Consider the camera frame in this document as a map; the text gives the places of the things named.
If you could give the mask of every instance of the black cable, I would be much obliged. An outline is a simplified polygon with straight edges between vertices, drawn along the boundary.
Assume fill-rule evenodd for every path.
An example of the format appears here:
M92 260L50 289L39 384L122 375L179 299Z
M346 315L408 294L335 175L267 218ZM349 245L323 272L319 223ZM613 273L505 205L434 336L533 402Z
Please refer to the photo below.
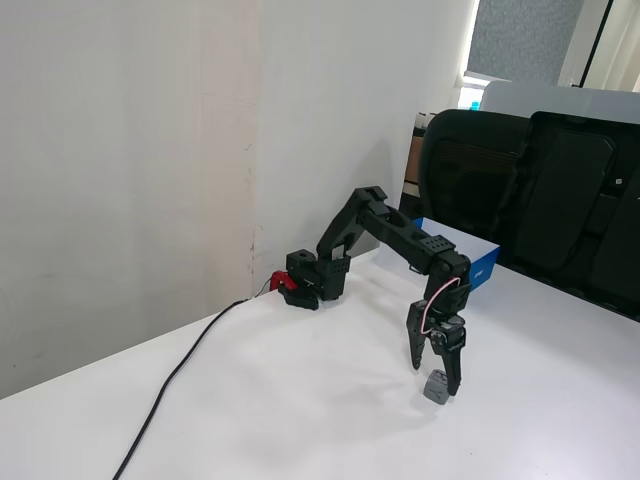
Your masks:
M149 424L151 423L151 420L153 420L153 416L156 414L156 410L158 409L158 405L160 405L160 401L162 400L162 396L164 395L164 392L167 389L167 387L169 386L169 384L171 383L171 380L173 380L173 377L175 377L176 374L180 371L180 369L182 367L184 367L184 365L189 361L189 358L191 358L191 356L193 355L193 352L195 352L196 348L198 348L198 345L200 344L200 342L202 342L202 339L205 337L207 332L209 332L209 330L211 329L213 324L216 323L216 321L220 317L222 317L225 313L227 313L233 307L235 307L236 305L240 305L241 303L244 303L244 302L246 302L246 300L238 300L237 302L234 302L231 305L229 305L227 308L225 308L223 311L221 311L218 315L216 315L216 317L213 320L211 320L209 322L209 325L207 325L206 328L202 331L202 333L200 334L200 336L198 337L196 342L193 344L191 349L187 352L187 354L182 359L182 361L178 364L178 366L176 368L173 369L173 372L171 372L171 374L167 377L167 379L165 380L164 384L162 385L162 388L160 389L160 392L158 393L158 396L156 397L156 401L153 402L153 407L151 407L151 411L149 412L149 415L147 415L147 419L144 421L144 424L142 425L142 428L140 429L140 432L138 432L138 436L133 441L133 444L131 445L131 448L129 448L129 451L127 452L127 455L124 457L124 460L122 461L122 464L120 464L120 468L118 468L118 471L113 476L113 480L118 480L122 476L122 473L124 472L125 468L127 468L127 465L129 464L129 461L131 460L131 457L133 457L133 454L135 453L136 449L138 448L138 445L140 444L140 441L142 440L142 437L144 437L144 434L146 433L147 428L149 428Z
M266 287L266 286L267 286L267 283L269 283L270 281L271 281L271 277L269 277L269 278L267 279L267 281L266 281L266 282L264 282L264 285L262 285L262 288L260 289L260 291L259 291L258 293L256 293L256 294L253 296L253 298L256 298L258 295L260 295L260 294L262 293L262 290L264 290L264 287Z

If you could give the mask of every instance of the chair backrest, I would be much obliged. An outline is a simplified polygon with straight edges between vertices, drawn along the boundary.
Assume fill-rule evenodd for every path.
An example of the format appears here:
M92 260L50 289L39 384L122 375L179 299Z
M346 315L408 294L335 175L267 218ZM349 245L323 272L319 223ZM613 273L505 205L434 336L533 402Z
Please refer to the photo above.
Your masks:
M501 246L499 262L640 315L640 125L448 111L425 134L427 216Z

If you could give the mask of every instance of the black robotic arm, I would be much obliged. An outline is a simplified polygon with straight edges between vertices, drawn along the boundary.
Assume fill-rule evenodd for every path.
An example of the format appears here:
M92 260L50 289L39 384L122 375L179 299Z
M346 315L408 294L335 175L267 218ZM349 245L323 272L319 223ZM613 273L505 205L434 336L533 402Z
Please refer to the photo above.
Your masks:
M422 361L426 339L442 357L449 395L461 381L460 350L465 346L464 309L471 291L471 262L440 235L431 236L384 203L380 187L357 188L333 219L316 248L287 255L287 272L278 291L290 305L316 310L318 301L335 300L344 291L348 252L366 230L403 257L411 269L429 275L423 300L409 308L407 330L413 367Z

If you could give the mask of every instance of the white table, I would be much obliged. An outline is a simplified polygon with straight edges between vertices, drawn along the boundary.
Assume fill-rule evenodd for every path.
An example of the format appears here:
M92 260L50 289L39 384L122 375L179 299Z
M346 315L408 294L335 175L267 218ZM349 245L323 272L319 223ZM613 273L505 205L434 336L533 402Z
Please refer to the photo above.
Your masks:
M496 268L463 316L458 396L414 373L419 289L365 259L337 305L276 293L216 325L126 479L637 479L640 325ZM0 478L110 479L200 321L0 402Z

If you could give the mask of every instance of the wire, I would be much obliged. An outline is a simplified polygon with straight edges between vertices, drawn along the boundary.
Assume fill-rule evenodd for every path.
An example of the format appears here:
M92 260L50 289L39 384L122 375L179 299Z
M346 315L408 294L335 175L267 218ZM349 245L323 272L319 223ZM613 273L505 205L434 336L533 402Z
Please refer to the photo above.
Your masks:
M262 286L262 288L258 291L258 293L256 293L256 294L253 296L253 298L256 298L258 295L260 295L260 294L262 293L262 290L264 290L264 287L266 287L266 286L267 286L267 284L268 284L270 281L271 281L271 277L269 277L269 278L267 279L267 281L266 281L266 282L264 282L264 285Z
M153 402L153 406L151 407L151 411L149 412L149 415L147 415L147 418L144 421L144 424L142 425L142 428L138 432L138 435L136 436L136 439L133 441L133 444L131 445L131 448L129 448L129 451L127 452L127 455L124 457L124 460L120 464L120 468L118 468L118 471L113 476L113 480L118 480L122 476L122 473L124 472L125 468L127 468L127 465L129 464L129 461L131 460L131 457L133 457L133 454L135 453L136 449L138 448L138 445L140 444L140 441L142 440L142 437L144 437L144 434L146 433L147 428L149 428L149 424L151 423L151 420L153 420L153 417L156 414L156 410L158 410L158 406L160 405L160 401L162 400L162 397L164 396L165 390L167 389L167 387L169 386L169 384L171 383L173 378L178 374L180 369L182 369L182 367L184 367L184 365L189 361L189 359L193 355L193 352L196 351L196 348L198 348L198 345L200 345L200 342L202 342L202 340L207 335L207 333L209 332L209 330L211 329L213 324L216 323L220 317L222 317L225 313L227 313L233 307L235 307L237 305L240 305L241 303L244 303L244 302L246 302L246 300L238 300L237 302L234 302L231 305L229 305L227 308L225 308L223 311L221 311L218 315L216 315L216 317L213 320L211 320L209 322L209 325L207 325L205 327L205 329L202 331L202 333L200 334L200 336L198 337L196 342L193 344L191 349L187 352L187 354L182 359L182 361L178 364L178 366L176 368L173 369L173 372L171 372L171 374L167 377L167 379L165 380L164 384L162 385L162 388L160 389L160 392L158 393L158 396L156 397L156 401Z
M444 292L444 290L449 285L452 285L452 284L454 284L456 282L458 283L458 285L460 285L460 277L453 277L452 279L450 279L447 282L445 282L445 284L442 285L438 290L436 290L436 293L434 293L431 296L431 298L429 299L429 301L427 302L427 306L424 307L424 312L422 312L422 327L420 327L420 333L422 333L423 335L426 335L427 333L429 333L431 331L431 329L427 330L426 332L424 331L424 324L427 322L427 312L431 308L431 304L438 297L438 295L440 295L442 292Z

